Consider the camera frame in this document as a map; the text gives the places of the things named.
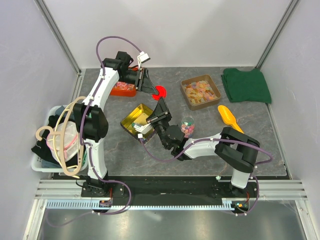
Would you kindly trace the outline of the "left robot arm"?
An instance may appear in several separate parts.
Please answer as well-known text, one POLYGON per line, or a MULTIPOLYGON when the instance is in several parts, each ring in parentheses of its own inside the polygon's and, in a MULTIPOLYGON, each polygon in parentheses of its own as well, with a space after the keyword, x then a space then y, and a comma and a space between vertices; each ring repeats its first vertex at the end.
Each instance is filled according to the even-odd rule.
POLYGON ((108 97, 117 82, 132 84, 139 92, 158 95, 159 91, 150 80, 147 68, 141 65, 150 60, 145 52, 137 56, 138 69, 130 68, 133 59, 127 52, 119 51, 116 58, 100 61, 99 76, 82 103, 73 107, 73 115, 81 144, 86 145, 88 155, 88 176, 95 179, 92 191, 99 197, 110 191, 108 182, 102 180, 108 173, 104 157, 104 139, 109 123, 104 114, 108 97))

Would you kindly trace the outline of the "orange candy box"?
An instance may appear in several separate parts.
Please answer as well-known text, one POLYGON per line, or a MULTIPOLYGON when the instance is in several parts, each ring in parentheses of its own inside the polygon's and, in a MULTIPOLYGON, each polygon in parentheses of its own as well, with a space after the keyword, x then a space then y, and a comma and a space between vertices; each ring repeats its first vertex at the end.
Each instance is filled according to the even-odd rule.
POLYGON ((118 80, 110 92, 111 96, 118 97, 135 97, 136 94, 136 86, 122 80, 118 80))

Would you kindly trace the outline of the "red jar lid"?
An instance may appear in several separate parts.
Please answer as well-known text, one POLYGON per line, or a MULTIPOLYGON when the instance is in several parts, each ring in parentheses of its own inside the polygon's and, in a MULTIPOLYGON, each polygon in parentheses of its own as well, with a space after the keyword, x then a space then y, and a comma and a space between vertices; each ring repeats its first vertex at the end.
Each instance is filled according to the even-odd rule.
POLYGON ((152 94, 152 98, 156 101, 158 101, 160 98, 165 98, 167 96, 167 90, 162 85, 157 85, 156 90, 158 91, 158 94, 152 94))

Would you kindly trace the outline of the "yellow plastic scoop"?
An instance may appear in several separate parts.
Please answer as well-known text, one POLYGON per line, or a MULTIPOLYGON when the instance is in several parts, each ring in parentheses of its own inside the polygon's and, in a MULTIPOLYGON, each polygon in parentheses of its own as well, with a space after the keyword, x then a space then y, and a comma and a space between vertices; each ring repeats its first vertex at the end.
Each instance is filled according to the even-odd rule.
POLYGON ((239 127, 239 125, 237 124, 237 120, 235 118, 235 116, 233 115, 233 113, 225 106, 225 105, 219 105, 217 107, 218 112, 222 118, 222 121, 232 127, 233 129, 237 130, 240 133, 244 133, 243 130, 239 127))

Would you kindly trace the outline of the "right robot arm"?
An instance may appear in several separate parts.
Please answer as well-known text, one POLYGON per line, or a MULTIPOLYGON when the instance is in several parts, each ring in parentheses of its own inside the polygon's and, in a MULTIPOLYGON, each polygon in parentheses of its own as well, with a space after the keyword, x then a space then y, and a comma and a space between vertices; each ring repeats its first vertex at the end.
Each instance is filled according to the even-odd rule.
POLYGON ((186 138, 178 125, 170 124, 171 119, 166 101, 161 97, 146 122, 157 133, 162 146, 171 151, 172 159, 185 161, 205 156, 220 157, 233 168, 230 193, 235 197, 242 196, 254 171, 260 142, 228 126, 213 136, 186 138))

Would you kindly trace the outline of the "clear glass jar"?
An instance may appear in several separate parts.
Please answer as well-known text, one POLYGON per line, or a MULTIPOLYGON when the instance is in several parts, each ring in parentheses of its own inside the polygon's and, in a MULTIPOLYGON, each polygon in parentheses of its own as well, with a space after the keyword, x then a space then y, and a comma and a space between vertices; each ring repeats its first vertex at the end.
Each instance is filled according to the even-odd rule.
POLYGON ((190 138, 195 130, 195 120, 191 116, 186 116, 181 120, 180 129, 185 138, 190 138))

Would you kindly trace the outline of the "star candy tin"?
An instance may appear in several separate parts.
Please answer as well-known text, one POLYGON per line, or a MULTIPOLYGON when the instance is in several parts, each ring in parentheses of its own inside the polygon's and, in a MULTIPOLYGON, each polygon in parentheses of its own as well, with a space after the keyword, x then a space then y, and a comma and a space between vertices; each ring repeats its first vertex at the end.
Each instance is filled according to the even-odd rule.
POLYGON ((139 104, 132 112, 130 112, 121 122, 120 126, 134 139, 139 142, 138 134, 134 127, 133 123, 146 125, 146 119, 153 113, 153 110, 149 108, 147 105, 141 103, 139 104))

